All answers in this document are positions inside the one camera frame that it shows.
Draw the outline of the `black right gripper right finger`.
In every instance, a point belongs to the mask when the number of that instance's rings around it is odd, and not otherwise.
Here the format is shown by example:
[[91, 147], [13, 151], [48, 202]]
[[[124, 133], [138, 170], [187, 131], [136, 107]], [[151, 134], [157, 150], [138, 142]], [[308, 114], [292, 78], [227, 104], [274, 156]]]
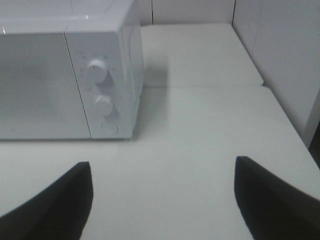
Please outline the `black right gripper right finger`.
[[320, 201], [247, 156], [236, 158], [234, 195], [253, 239], [320, 238]]

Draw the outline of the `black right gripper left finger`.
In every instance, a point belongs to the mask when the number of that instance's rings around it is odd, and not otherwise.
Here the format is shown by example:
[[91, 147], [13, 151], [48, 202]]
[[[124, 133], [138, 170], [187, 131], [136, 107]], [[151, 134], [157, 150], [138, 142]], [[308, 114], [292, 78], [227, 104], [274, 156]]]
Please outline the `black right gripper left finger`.
[[89, 162], [79, 162], [0, 218], [2, 240], [79, 240], [94, 198]]

